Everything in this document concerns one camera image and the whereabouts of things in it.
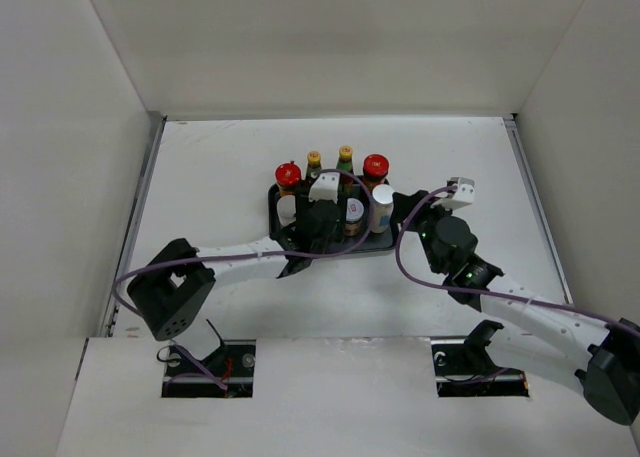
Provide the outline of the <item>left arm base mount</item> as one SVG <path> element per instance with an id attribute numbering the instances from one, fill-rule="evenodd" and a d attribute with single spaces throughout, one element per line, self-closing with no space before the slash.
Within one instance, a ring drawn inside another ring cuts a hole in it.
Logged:
<path id="1" fill-rule="evenodd" d="M 156 353 L 164 365 L 163 398 L 234 399 L 253 396 L 257 343 L 226 339 L 209 319 Z"/>

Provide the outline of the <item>black plastic tray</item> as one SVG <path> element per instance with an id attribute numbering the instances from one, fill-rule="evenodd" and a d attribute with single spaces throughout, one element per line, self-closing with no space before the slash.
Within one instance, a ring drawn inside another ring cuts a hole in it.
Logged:
<path id="1" fill-rule="evenodd" d="M 364 207 L 363 217 L 360 219 L 359 231 L 353 235 L 346 234 L 347 219 L 343 217 L 327 238 L 316 235 L 313 238 L 304 237 L 296 230 L 296 224 L 287 226 L 281 224 L 277 203 L 281 199 L 279 187 L 273 184 L 267 194 L 269 211 L 269 236 L 280 243 L 287 251 L 298 251 L 309 254 L 337 254 L 349 249 L 351 254 L 392 251 L 395 248 L 399 227 L 390 224 L 382 233 L 370 232 L 358 245 L 356 243 L 364 236 L 368 225 L 368 211 L 370 202 L 362 187 L 352 183 L 350 194 L 338 191 L 339 205 L 347 210 L 347 198 L 359 200 Z"/>

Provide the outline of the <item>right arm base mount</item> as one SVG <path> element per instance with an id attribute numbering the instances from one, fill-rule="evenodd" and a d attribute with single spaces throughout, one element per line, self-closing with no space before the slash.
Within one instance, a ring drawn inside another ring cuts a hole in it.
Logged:
<path id="1" fill-rule="evenodd" d="M 503 328 L 498 322 L 485 320 L 467 336 L 431 340 L 439 397 L 529 397 L 525 373 L 497 366 L 487 353 L 491 338 Z"/>

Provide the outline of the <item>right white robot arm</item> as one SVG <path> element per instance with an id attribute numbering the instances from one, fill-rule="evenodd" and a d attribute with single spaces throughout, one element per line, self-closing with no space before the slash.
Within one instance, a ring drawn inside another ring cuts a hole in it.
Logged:
<path id="1" fill-rule="evenodd" d="M 556 304 L 519 285 L 476 253 L 477 237 L 454 216 L 471 202 L 460 185 L 412 195 L 395 192 L 391 221 L 418 235 L 438 289 L 486 315 L 466 338 L 464 361 L 483 373 L 512 367 L 562 385 L 623 426 L 639 415 L 639 327 Z"/>

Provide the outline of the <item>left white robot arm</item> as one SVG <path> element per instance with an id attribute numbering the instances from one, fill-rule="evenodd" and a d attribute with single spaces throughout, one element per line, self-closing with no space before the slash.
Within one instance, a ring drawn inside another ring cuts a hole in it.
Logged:
<path id="1" fill-rule="evenodd" d="M 296 196 L 295 221 L 276 238 L 197 249 L 186 239 L 167 244 L 137 275 L 127 293 L 159 342 L 172 341 L 190 353 L 190 363 L 206 376 L 224 364 L 222 340 L 200 314 L 211 291 L 251 280 L 279 279 L 306 270 L 322 255 L 344 221 L 345 197 L 336 172 L 320 174 Z"/>

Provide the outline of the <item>red lid chili jar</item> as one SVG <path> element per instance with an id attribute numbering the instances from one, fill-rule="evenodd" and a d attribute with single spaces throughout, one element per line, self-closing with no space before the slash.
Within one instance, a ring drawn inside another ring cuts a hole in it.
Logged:
<path id="1" fill-rule="evenodd" d="M 363 161 L 363 182 L 373 191 L 375 187 L 384 184 L 390 169 L 388 159 L 381 154 L 370 154 Z"/>
<path id="2" fill-rule="evenodd" d="M 281 197 L 294 195 L 302 181 L 301 169 L 294 161 L 280 164 L 276 168 L 274 175 Z"/>

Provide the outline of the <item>yellow cap sauce bottle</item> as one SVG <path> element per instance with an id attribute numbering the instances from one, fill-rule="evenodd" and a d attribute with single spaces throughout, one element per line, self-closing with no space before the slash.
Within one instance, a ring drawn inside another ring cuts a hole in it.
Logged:
<path id="1" fill-rule="evenodd" d="M 310 151 L 307 154 L 307 166 L 305 180 L 312 185 L 322 170 L 321 154 L 319 151 Z"/>
<path id="2" fill-rule="evenodd" d="M 336 168 L 342 170 L 340 174 L 340 190 L 348 197 L 353 194 L 353 148 L 349 145 L 343 145 L 339 149 L 338 161 Z"/>

